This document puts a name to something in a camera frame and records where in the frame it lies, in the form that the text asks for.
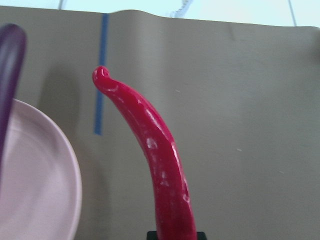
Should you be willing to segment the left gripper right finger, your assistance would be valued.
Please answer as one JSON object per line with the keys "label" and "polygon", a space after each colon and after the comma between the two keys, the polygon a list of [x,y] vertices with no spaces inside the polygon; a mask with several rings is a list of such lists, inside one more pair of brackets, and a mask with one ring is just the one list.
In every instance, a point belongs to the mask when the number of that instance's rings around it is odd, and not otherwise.
{"label": "left gripper right finger", "polygon": [[197,240],[207,240],[207,236],[203,231],[197,232]]}

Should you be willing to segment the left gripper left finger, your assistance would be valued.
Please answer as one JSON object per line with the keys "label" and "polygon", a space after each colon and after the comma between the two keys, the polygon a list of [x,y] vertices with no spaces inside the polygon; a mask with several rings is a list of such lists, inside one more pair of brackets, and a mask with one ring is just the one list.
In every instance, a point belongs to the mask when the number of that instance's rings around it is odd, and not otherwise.
{"label": "left gripper left finger", "polygon": [[146,240],[158,240],[156,231],[148,231],[146,234]]}

